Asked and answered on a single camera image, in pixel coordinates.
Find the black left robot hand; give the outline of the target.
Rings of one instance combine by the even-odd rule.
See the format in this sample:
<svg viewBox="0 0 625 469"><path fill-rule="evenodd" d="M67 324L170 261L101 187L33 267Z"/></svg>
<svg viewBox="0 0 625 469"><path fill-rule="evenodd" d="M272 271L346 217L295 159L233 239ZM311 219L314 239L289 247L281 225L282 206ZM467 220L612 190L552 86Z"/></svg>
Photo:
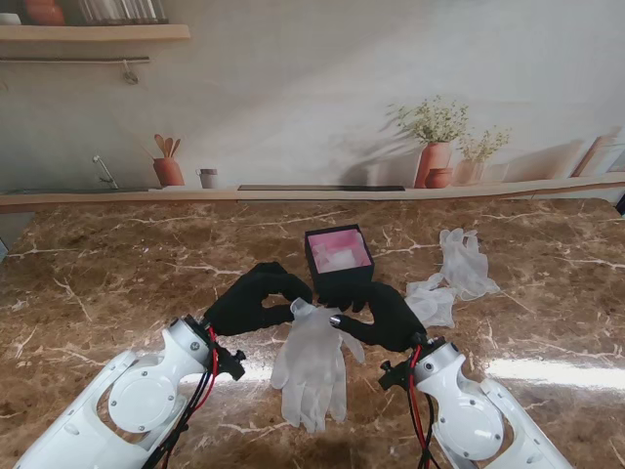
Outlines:
<svg viewBox="0 0 625 469"><path fill-rule="evenodd" d="M290 305L310 303L312 290L279 263L259 263L241 276L205 313L204 326L220 336L234 336L294 319Z"/></svg>

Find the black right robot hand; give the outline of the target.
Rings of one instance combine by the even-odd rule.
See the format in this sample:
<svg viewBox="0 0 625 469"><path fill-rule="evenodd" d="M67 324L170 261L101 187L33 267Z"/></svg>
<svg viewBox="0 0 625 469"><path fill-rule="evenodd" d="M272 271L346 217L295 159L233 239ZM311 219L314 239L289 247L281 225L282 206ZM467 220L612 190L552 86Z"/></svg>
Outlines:
<svg viewBox="0 0 625 469"><path fill-rule="evenodd" d="M341 314L331 317L331 325L366 345L378 345L399 353L415 348L427 338L426 328L404 298L382 282L338 284L323 290L318 302L327 308L339 309ZM348 309L359 313L364 307L372 314L371 323L345 315Z"/></svg>

